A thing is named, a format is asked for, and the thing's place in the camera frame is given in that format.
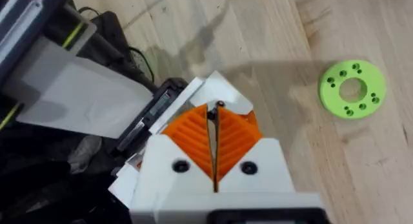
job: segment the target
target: wood grain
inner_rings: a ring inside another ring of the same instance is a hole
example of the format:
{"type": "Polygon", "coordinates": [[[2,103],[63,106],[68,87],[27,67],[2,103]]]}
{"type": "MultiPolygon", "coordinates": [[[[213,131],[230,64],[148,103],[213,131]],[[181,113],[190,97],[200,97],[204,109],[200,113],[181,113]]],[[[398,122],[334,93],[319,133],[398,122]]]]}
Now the wood grain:
{"type": "Polygon", "coordinates": [[[156,83],[221,71],[280,140],[298,191],[321,194],[334,223],[413,223],[413,0],[76,0],[115,12],[156,83]],[[317,83],[344,59],[387,80],[383,106],[347,121],[317,83]]]}

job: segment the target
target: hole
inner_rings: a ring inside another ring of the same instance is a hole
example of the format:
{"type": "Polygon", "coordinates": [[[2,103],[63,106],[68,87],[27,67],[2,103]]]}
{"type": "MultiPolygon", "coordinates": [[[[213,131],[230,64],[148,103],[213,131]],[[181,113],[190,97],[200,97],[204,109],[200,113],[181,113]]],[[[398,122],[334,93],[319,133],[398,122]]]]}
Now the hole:
{"type": "Polygon", "coordinates": [[[178,160],[172,164],[172,169],[177,173],[184,173],[189,170],[189,163],[186,160],[178,160]]]}
{"type": "Polygon", "coordinates": [[[347,110],[346,114],[347,114],[347,116],[351,117],[351,116],[353,116],[354,112],[353,112],[353,110],[347,110]]]}
{"type": "Polygon", "coordinates": [[[241,164],[241,171],[243,171],[244,174],[247,175],[254,175],[258,172],[258,167],[254,162],[246,161],[241,164]]]}
{"type": "Polygon", "coordinates": [[[344,70],[342,70],[342,71],[340,72],[340,76],[342,76],[342,77],[347,76],[347,72],[344,71],[344,70]]]}
{"type": "Polygon", "coordinates": [[[367,108],[367,106],[366,106],[366,104],[360,104],[360,105],[359,105],[359,108],[360,108],[361,110],[365,110],[365,109],[367,108]]]}
{"type": "Polygon", "coordinates": [[[380,99],[378,97],[375,97],[372,99],[373,104],[378,104],[380,102],[380,99]]]}
{"type": "Polygon", "coordinates": [[[366,96],[367,85],[358,78],[349,78],[340,85],[339,93],[346,102],[357,103],[366,96]]]}
{"type": "Polygon", "coordinates": [[[360,64],[354,63],[354,64],[353,64],[353,69],[355,69],[355,70],[360,69],[360,64]]]}

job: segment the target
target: green 3d printed part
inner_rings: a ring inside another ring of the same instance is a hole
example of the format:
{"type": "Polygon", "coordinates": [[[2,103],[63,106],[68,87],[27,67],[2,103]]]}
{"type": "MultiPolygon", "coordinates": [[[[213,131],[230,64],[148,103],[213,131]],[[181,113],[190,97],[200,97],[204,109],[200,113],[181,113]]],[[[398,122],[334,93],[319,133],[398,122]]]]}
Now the green 3d printed part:
{"type": "Polygon", "coordinates": [[[329,68],[321,77],[319,96],[324,107],[336,116],[357,119],[374,113],[382,104],[386,85],[379,69],[367,61],[349,60],[329,68]],[[348,79],[358,79],[361,89],[352,101],[340,95],[340,86],[348,79]]]}

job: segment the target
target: screw head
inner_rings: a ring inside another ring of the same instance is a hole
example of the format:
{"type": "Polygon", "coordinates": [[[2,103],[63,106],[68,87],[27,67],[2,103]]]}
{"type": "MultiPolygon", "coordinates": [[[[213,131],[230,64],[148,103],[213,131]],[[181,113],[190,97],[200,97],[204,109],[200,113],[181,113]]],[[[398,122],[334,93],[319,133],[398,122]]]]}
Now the screw head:
{"type": "Polygon", "coordinates": [[[246,161],[241,164],[241,171],[247,175],[254,175],[258,172],[258,167],[254,162],[246,161]]]}
{"type": "Polygon", "coordinates": [[[220,107],[225,107],[224,101],[217,101],[216,105],[220,107]]]}
{"type": "Polygon", "coordinates": [[[177,173],[184,173],[189,170],[189,163],[186,160],[178,160],[172,164],[172,170],[177,173]]]}

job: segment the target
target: black frame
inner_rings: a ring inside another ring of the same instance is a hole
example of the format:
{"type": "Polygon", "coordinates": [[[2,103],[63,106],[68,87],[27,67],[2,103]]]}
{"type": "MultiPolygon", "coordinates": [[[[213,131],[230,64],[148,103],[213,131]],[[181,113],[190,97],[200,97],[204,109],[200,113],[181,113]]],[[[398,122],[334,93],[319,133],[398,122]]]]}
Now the black frame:
{"type": "Polygon", "coordinates": [[[305,224],[330,224],[320,208],[215,210],[207,217],[209,224],[246,221],[295,221],[305,224]]]}
{"type": "MultiPolygon", "coordinates": [[[[17,0],[14,7],[7,13],[3,20],[0,20],[0,42],[7,37],[13,24],[19,19],[21,14],[33,0],[17,0]]],[[[68,0],[43,0],[43,8],[39,15],[33,20],[32,24],[25,30],[19,41],[14,45],[5,59],[0,62],[0,87],[15,68],[18,61],[25,55],[33,42],[42,33],[54,11],[64,5],[68,0]]]]}

